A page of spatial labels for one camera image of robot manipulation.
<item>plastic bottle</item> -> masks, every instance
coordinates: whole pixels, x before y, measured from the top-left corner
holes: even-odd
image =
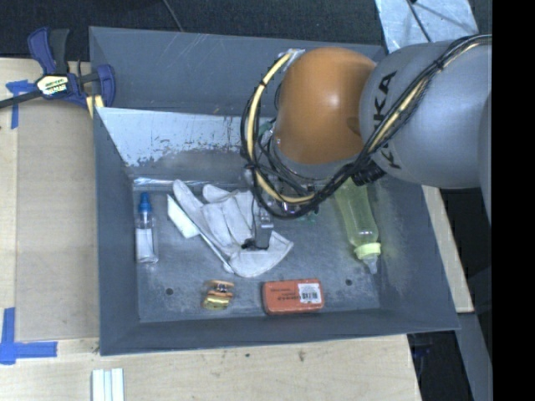
[[[334,192],[334,197],[342,211],[345,230],[355,255],[366,263],[370,273],[375,274],[381,244],[377,242],[379,231],[369,208],[366,185],[357,186],[348,179]]]
[[[156,263],[156,221],[152,215],[149,194],[146,192],[141,193],[138,212],[139,215],[135,219],[135,259],[139,263]]]

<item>white label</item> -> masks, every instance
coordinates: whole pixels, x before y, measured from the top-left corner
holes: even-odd
[[[321,291],[318,283],[298,284],[301,303],[321,303]]]

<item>green bottle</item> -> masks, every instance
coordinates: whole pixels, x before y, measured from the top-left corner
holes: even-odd
[[[366,263],[370,273],[375,274],[381,244],[377,242],[379,231],[369,208],[367,186],[358,186],[348,179],[334,192],[334,197],[342,211],[354,253]]]

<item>small gold object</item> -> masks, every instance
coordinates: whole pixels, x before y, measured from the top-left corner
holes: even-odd
[[[234,284],[232,282],[212,279],[205,282],[205,285],[210,287],[210,289],[202,301],[202,306],[211,311],[227,309],[232,297],[234,297],[229,291],[231,288],[234,288]]]

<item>blue nozzle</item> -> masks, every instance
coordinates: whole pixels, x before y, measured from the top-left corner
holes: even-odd
[[[152,206],[149,201],[149,194],[144,191],[141,193],[140,205],[138,206],[138,212],[152,212]]]

